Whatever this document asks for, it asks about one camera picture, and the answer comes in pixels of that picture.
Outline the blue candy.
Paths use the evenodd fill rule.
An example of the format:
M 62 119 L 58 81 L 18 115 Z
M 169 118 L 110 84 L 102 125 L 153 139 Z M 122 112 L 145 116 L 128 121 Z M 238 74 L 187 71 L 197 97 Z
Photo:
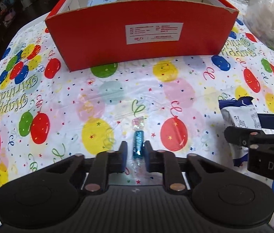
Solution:
M 135 177 L 140 176 L 144 167 L 144 128 L 144 116 L 135 117 L 132 120 L 133 137 L 131 142 L 132 149 L 130 167 Z

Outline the white blue snack packet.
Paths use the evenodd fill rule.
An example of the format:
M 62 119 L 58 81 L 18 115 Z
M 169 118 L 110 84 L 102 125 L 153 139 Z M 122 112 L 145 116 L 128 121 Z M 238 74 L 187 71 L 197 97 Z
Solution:
M 253 97 L 243 96 L 239 99 L 221 99 L 218 101 L 225 127 L 232 127 L 224 133 L 230 145 L 233 165 L 240 167 L 248 161 L 248 141 L 242 138 L 235 128 L 261 130 L 258 113 L 252 103 Z

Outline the balloon birthday tablecloth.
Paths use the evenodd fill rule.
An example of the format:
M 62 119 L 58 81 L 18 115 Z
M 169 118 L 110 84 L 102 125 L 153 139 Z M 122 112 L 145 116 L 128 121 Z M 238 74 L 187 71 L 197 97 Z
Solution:
M 137 125 L 154 149 L 228 167 L 220 99 L 253 97 L 274 114 L 274 51 L 239 15 L 216 56 L 178 56 L 70 72 L 43 18 L 0 52 L 0 187 L 71 155 L 132 147 Z

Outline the red cardboard box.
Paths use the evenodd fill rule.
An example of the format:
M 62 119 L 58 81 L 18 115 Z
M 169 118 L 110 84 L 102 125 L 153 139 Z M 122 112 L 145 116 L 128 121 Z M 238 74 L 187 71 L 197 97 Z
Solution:
M 60 0 L 45 19 L 71 71 L 139 59 L 216 55 L 238 16 L 226 0 Z

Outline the light blue snack packet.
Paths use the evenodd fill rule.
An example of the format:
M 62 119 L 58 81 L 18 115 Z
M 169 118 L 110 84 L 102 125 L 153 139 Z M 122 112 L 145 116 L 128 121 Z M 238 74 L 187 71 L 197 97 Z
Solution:
M 88 0 L 87 7 L 117 2 L 118 0 Z

